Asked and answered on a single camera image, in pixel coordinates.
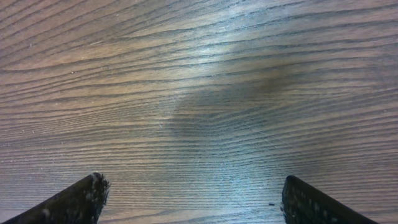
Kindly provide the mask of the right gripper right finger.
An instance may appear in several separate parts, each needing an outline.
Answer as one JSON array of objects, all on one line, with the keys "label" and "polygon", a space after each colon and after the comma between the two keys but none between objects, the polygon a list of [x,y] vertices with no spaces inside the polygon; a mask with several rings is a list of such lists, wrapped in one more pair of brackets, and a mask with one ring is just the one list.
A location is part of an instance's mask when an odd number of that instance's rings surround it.
[{"label": "right gripper right finger", "polygon": [[286,224],[377,224],[294,175],[285,179],[281,210]]}]

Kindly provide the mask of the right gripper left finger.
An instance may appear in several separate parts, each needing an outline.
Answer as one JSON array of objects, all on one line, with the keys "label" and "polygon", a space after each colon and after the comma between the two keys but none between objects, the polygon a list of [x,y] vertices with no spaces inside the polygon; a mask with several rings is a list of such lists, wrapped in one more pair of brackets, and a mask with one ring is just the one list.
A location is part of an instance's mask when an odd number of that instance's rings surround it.
[{"label": "right gripper left finger", "polygon": [[3,224],[97,224],[110,186],[94,172]]}]

